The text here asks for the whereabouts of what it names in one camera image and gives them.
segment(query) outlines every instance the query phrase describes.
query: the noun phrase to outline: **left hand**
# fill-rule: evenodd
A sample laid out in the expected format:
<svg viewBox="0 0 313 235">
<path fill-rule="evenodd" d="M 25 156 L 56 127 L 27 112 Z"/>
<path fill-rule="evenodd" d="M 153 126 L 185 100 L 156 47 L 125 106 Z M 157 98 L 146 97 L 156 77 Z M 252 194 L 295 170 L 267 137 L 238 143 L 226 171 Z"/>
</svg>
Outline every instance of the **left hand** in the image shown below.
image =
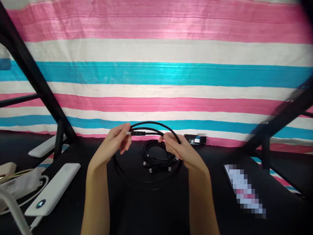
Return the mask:
<svg viewBox="0 0 313 235">
<path fill-rule="evenodd" d="M 106 165 L 119 149 L 121 155 L 127 151 L 131 145 L 131 135 L 126 135 L 129 129 L 130 123 L 124 123 L 112 128 L 92 157 L 89 165 L 93 165 L 93 167 Z"/>
</svg>

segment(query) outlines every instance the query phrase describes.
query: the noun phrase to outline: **forearm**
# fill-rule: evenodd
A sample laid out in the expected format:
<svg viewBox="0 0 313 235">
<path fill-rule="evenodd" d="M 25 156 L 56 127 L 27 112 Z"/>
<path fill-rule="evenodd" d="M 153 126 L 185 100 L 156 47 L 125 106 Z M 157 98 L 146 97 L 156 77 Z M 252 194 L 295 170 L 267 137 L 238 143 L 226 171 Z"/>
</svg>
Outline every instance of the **forearm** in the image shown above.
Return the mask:
<svg viewBox="0 0 313 235">
<path fill-rule="evenodd" d="M 208 170 L 189 170 L 189 222 L 191 235 L 219 235 Z"/>
<path fill-rule="evenodd" d="M 89 165 L 86 178 L 86 198 L 81 235 L 108 235 L 110 206 L 106 164 Z"/>
</svg>

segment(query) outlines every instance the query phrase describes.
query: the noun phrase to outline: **striped fabric backdrop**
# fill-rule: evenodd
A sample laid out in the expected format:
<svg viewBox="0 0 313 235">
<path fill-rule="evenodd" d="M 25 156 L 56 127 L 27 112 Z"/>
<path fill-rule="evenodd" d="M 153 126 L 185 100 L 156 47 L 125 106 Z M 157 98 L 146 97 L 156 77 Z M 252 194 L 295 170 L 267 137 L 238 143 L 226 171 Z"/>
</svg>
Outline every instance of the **striped fabric backdrop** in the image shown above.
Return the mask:
<svg viewBox="0 0 313 235">
<path fill-rule="evenodd" d="M 84 137 L 151 120 L 241 146 L 313 73 L 312 32 L 294 0 L 1 1 Z M 12 58 L 2 67 L 0 100 L 34 93 Z M 40 100 L 0 109 L 2 130 L 56 127 Z M 313 119 L 295 119 L 271 148 L 313 152 Z"/>
</svg>

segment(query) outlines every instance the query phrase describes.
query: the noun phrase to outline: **black cable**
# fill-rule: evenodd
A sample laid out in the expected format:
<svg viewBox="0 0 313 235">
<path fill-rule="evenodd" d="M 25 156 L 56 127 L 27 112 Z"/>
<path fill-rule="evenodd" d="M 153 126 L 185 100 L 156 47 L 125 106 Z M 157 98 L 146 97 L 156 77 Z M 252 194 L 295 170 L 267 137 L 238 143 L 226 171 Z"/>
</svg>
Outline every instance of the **black cable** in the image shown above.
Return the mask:
<svg viewBox="0 0 313 235">
<path fill-rule="evenodd" d="M 161 131 L 156 130 L 156 129 L 154 129 L 154 128 L 149 128 L 149 127 L 137 127 L 137 128 L 133 128 L 133 127 L 135 127 L 135 126 L 142 125 L 142 124 L 157 124 L 157 125 L 160 125 L 160 126 L 163 126 L 163 127 L 167 128 L 169 131 L 171 131 L 171 132 L 173 133 L 173 135 L 174 135 L 175 138 L 177 139 L 177 142 L 178 142 L 179 144 L 181 144 L 180 139 L 178 138 L 178 136 L 176 135 L 176 133 L 175 133 L 171 128 L 167 127 L 166 125 L 163 125 L 162 123 L 158 123 L 158 122 L 147 121 L 147 122 L 139 122 L 139 123 L 136 123 L 136 124 L 134 124 L 134 125 L 132 125 L 132 126 L 130 127 L 130 130 L 129 130 L 129 131 L 131 132 L 131 135 L 138 135 L 138 136 L 141 136 L 141 135 L 148 135 L 148 134 L 152 134 L 152 135 L 161 135 L 161 136 L 164 135 Z M 137 132 L 136 130 L 150 130 L 150 131 L 155 131 L 155 133 L 154 133 L 154 132 L 151 132 L 151 133 Z M 167 155 L 167 158 L 166 158 L 166 159 L 161 159 L 161 158 L 156 158 L 156 157 L 151 157 L 151 156 L 149 156 L 149 154 L 148 154 L 148 149 L 149 149 L 150 147 L 152 147 L 152 146 L 158 146 L 158 147 L 161 147 L 161 148 L 163 148 L 164 150 L 166 150 L 166 146 L 165 146 L 164 142 L 159 143 L 157 140 L 148 140 L 148 141 L 146 141 L 146 142 L 144 143 L 143 148 L 142 148 L 142 153 L 143 153 L 144 158 L 147 160 L 147 162 L 149 162 L 149 164 L 151 164 L 151 169 L 152 169 L 152 168 L 156 169 L 156 167 L 157 167 L 157 168 L 163 168 L 163 169 L 166 168 L 166 167 L 168 168 L 171 164 L 174 164 L 174 163 L 177 162 L 177 161 L 175 161 L 175 159 L 176 159 L 175 156 L 174 156 L 173 154 L 169 153 L 169 152 L 168 152 L 168 155 Z M 167 178 L 161 179 L 161 180 L 159 180 L 159 181 L 143 181 L 143 180 L 139 180 L 139 179 L 136 179 L 136 178 L 133 178 L 133 177 L 127 175 L 127 174 L 125 173 L 125 171 L 121 168 L 119 162 L 118 162 L 117 159 L 116 159 L 116 156 L 115 156 L 115 155 L 113 156 L 113 164 L 114 164 L 114 167 L 115 167 L 115 169 L 116 169 L 116 171 L 117 171 L 118 176 L 124 181 L 124 183 L 125 183 L 127 186 L 129 186 L 129 187 L 131 187 L 131 188 L 134 188 L 134 187 L 131 186 L 131 185 L 129 185 L 129 184 L 127 183 L 127 181 L 122 177 L 122 174 L 123 174 L 125 177 L 127 177 L 128 179 L 134 180 L 134 181 L 136 181 L 136 182 L 141 182 L 141 183 L 145 183 L 145 184 L 154 184 L 154 185 L 157 185 L 157 184 L 159 184 L 159 183 L 161 183 L 161 182 L 164 182 L 164 181 L 168 180 L 169 178 L 172 178 L 172 179 L 173 179 L 174 176 L 177 176 L 178 173 L 180 172 L 181 167 L 182 167 L 182 163 L 183 163 L 183 162 L 180 161 L 179 164 L 178 164 L 178 166 L 176 167 L 176 169 L 173 171 L 173 173 L 172 173 L 169 177 L 167 177 Z M 150 189 L 149 191 L 155 191 L 155 190 L 158 190 L 158 189 L 160 189 L 160 188 L 153 188 L 153 189 Z"/>
</svg>

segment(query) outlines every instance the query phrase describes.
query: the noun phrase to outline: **finger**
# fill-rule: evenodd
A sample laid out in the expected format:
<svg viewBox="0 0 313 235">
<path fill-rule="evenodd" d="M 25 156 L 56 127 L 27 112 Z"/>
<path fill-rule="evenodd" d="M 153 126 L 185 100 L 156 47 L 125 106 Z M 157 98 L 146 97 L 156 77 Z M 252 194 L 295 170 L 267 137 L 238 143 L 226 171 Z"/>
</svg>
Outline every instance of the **finger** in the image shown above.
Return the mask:
<svg viewBox="0 0 313 235">
<path fill-rule="evenodd" d="M 170 152 L 171 154 L 174 154 L 178 159 L 181 159 L 178 152 L 175 149 L 173 149 L 171 146 L 166 146 L 166 151 Z"/>
<path fill-rule="evenodd" d="M 176 137 L 173 135 L 173 133 L 165 133 L 163 136 L 165 142 L 172 146 L 173 148 L 179 148 L 180 144 L 177 142 Z"/>
<path fill-rule="evenodd" d="M 110 130 L 110 132 L 108 133 L 108 136 L 110 135 L 112 138 L 115 138 L 116 136 L 118 136 L 118 134 L 123 130 L 123 128 L 126 126 L 126 125 L 129 125 L 130 126 L 130 123 L 123 123 L 117 127 L 114 127 Z"/>
<path fill-rule="evenodd" d="M 131 135 L 126 136 L 126 144 L 125 144 L 125 149 L 128 151 L 130 145 L 131 145 Z"/>
<path fill-rule="evenodd" d="M 174 135 L 172 132 L 167 132 L 167 133 L 165 133 L 165 134 L 177 142 L 177 139 L 176 139 L 175 135 Z M 185 138 L 183 135 L 177 134 L 177 137 L 179 138 L 179 140 L 180 140 L 181 143 L 187 141 L 186 138 Z"/>
<path fill-rule="evenodd" d="M 160 136 L 160 138 L 157 141 L 161 143 L 163 141 L 163 136 Z"/>
<path fill-rule="evenodd" d="M 128 135 L 124 138 L 124 140 L 122 141 L 122 146 L 121 146 L 121 151 L 120 154 L 122 155 L 125 151 L 128 151 L 130 145 L 131 145 L 131 136 Z"/>
<path fill-rule="evenodd" d="M 119 143 L 121 143 L 123 141 L 123 139 L 126 136 L 126 133 L 129 131 L 130 129 L 130 123 L 125 123 L 122 130 L 119 132 L 119 134 L 115 137 L 116 141 L 118 141 Z"/>
</svg>

